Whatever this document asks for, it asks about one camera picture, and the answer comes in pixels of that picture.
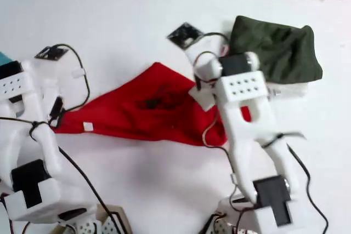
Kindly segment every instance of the red cloth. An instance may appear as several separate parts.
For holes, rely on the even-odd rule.
[[[195,83],[159,62],[141,75],[78,111],[67,112],[56,133],[83,133],[91,122],[93,133],[139,140],[170,140],[203,145],[202,133],[217,109],[208,112],[188,94]],[[210,145],[226,142],[222,121],[206,134]]]

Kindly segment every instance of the green cloth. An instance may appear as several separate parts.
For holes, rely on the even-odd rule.
[[[292,84],[322,78],[309,26],[296,28],[238,16],[230,37],[230,54],[243,52],[258,55],[268,82]]]

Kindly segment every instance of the white robot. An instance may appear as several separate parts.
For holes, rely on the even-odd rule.
[[[202,40],[213,36],[227,41],[223,50],[207,50],[208,42]],[[307,204],[301,198],[293,158],[304,170],[306,168],[284,139],[285,135],[302,135],[281,133],[268,100],[269,92],[263,72],[259,70],[257,55],[253,52],[227,55],[229,41],[225,35],[204,34],[188,23],[172,32],[168,39],[182,48],[193,64],[196,86],[189,94],[205,111],[214,105],[218,107],[229,142],[231,179],[235,190],[241,191],[235,196],[234,190],[230,197],[219,202],[217,211],[200,233],[238,234],[241,233],[239,229],[243,229],[245,233],[287,234],[314,224],[305,214]],[[250,111],[250,122],[244,119],[243,106]],[[206,131],[210,128],[203,134],[205,145]],[[269,155],[278,176],[251,180],[249,163],[254,143],[260,144]],[[326,220],[309,192],[308,197]]]
[[[92,190],[67,163],[69,156],[48,125],[59,119],[64,108],[89,96],[79,57],[75,69],[59,66],[59,59],[76,60],[76,52],[64,47],[69,46],[48,47],[35,60],[0,66],[0,178],[13,191],[4,198],[9,219],[59,222],[71,227],[66,233],[127,233],[118,213],[106,222],[113,227],[104,232],[103,222],[95,217]],[[68,85],[61,85],[60,76]],[[80,95],[64,101],[69,90]]]

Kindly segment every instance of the white tabletop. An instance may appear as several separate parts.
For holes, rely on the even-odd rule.
[[[310,85],[305,98],[276,101],[273,107],[282,129],[300,130],[308,138],[290,142],[312,174],[312,196],[330,220],[329,233],[348,233],[351,0],[0,0],[0,50],[23,60],[46,45],[72,45],[96,98],[154,61],[191,77],[186,56],[165,36],[185,21],[203,31],[230,32],[237,15],[313,28],[323,79]],[[229,165],[217,150],[93,134],[58,140],[106,203],[124,207],[134,233],[197,233],[233,188]],[[305,176],[296,168],[303,185]],[[256,149],[253,178],[272,172],[271,162]],[[318,226],[297,233],[321,233],[324,222],[315,217]]]

